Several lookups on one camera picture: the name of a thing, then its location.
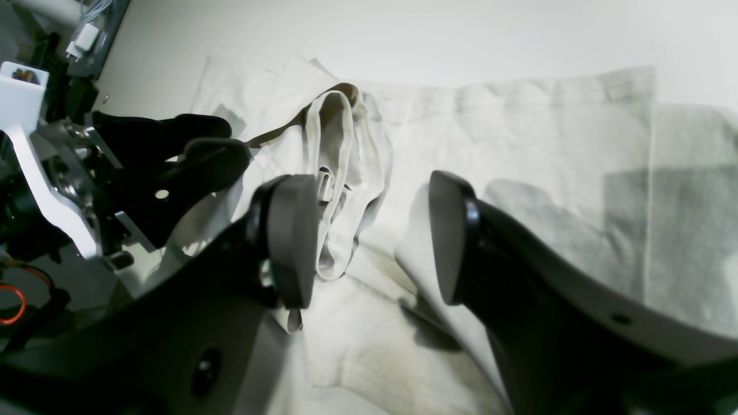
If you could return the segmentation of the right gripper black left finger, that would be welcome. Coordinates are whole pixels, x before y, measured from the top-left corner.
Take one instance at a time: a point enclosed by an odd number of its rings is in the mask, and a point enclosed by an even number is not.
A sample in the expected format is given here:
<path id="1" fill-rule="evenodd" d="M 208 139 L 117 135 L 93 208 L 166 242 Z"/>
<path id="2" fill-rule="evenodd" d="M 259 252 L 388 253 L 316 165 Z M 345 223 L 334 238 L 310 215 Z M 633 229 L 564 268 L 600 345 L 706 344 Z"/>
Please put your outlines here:
<path id="1" fill-rule="evenodd" d="M 2 355 L 2 400 L 39 414 L 230 414 L 269 309 L 306 309 L 317 181 L 262 184 L 247 213 L 113 315 Z"/>

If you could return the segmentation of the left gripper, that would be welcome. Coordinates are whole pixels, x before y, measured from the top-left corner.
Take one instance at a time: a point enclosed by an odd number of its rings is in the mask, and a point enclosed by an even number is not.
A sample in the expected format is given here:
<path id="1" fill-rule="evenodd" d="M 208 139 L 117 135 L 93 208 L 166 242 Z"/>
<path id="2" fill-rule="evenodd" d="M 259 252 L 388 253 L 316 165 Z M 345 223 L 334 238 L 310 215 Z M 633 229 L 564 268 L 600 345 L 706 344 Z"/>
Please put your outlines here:
<path id="1" fill-rule="evenodd" d="M 173 157 L 182 159 L 169 162 Z M 232 186 L 250 151 L 219 116 L 153 120 L 93 111 L 30 131 L 2 121 L 2 263 L 72 246 L 119 269 L 139 244 L 164 247 L 201 200 Z"/>

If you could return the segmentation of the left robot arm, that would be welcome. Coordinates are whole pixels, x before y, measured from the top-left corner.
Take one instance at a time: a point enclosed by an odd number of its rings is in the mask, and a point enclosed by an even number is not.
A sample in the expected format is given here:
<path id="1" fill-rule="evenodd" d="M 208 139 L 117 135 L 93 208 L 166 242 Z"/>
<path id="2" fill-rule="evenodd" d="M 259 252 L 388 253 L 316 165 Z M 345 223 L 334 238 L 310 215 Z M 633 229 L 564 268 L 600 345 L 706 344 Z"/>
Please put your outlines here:
<path id="1" fill-rule="evenodd" d="M 182 218 L 212 194 L 232 186 L 250 162 L 248 150 L 221 116 L 182 114 L 165 120 L 92 111 L 58 120 L 34 133 L 54 150 L 40 162 L 51 189 L 81 211 L 92 230 L 94 257 L 111 270 L 134 263 L 127 242 L 155 252 Z M 61 262 L 72 239 L 44 218 L 20 157 L 2 133 L 2 271 L 21 270 L 48 292 L 30 305 L 21 289 L 2 283 L 16 299 L 2 307 L 6 351 L 21 349 L 65 312 L 70 294 L 33 264 L 47 256 Z"/>

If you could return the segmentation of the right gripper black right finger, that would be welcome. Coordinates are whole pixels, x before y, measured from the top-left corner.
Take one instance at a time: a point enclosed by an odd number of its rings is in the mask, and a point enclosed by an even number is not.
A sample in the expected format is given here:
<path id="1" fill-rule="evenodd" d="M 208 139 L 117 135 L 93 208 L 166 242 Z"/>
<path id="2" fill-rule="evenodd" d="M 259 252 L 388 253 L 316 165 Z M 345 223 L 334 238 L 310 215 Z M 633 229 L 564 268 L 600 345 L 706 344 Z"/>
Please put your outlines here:
<path id="1" fill-rule="evenodd" d="M 441 297 L 483 324 L 514 413 L 736 413 L 735 339 L 594 281 L 458 175 L 428 207 Z"/>

